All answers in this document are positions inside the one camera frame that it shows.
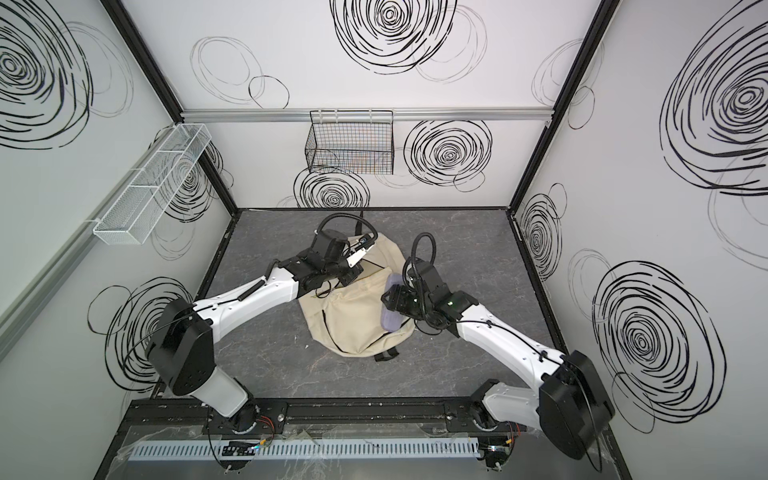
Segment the purple pencil case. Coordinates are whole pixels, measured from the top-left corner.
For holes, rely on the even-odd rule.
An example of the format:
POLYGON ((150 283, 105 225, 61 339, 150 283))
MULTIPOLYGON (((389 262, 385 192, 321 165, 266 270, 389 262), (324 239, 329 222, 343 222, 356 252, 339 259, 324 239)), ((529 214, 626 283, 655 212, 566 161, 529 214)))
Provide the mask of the purple pencil case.
POLYGON ((385 291, 381 297, 382 313, 381 327, 387 332, 395 332, 402 328, 408 320, 405 310, 409 300, 409 290, 405 286, 401 274, 390 274, 385 283, 385 291))

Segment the cream canvas backpack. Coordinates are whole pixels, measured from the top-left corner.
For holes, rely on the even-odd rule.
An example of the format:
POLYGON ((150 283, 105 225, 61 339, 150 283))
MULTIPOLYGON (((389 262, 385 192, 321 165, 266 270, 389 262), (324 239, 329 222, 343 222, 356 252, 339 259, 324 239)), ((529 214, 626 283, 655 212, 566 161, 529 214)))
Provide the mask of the cream canvas backpack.
POLYGON ((401 274, 405 263, 399 246, 375 232, 367 220, 349 212, 327 216, 315 235, 318 230, 341 232, 350 245, 365 234, 377 239, 359 262, 363 273, 350 285, 341 286, 333 279, 313 291, 298 287, 297 298, 313 339, 342 357, 373 357, 378 362, 396 357, 396 347, 415 330, 410 318, 395 332, 385 331, 380 324, 386 280, 390 274, 401 274))

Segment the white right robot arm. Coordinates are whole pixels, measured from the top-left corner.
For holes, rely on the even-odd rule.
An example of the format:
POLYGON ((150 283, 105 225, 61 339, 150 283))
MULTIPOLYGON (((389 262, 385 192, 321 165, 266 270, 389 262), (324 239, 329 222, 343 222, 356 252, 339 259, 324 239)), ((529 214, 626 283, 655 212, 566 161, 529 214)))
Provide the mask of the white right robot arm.
POLYGON ((561 453, 579 460, 598 445, 615 416, 606 387, 584 353, 565 354, 512 328, 472 295, 450 290, 427 261, 407 261, 381 301, 388 311, 481 348, 524 382, 523 387, 496 383, 482 393, 481 408, 496 423, 537 429, 561 453))

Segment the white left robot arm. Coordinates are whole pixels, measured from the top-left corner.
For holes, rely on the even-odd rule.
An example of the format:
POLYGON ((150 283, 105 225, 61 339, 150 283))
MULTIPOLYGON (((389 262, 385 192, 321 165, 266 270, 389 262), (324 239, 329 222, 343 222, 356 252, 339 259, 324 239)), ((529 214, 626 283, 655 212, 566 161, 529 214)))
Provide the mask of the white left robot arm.
POLYGON ((217 365, 216 344, 259 315, 329 281, 352 283, 377 239, 376 233, 351 240, 318 229, 309 248, 272 261, 255 280, 196 302, 171 301, 149 336, 146 359, 174 395, 201 401, 235 434, 250 432, 261 420, 260 408, 246 387, 217 365))

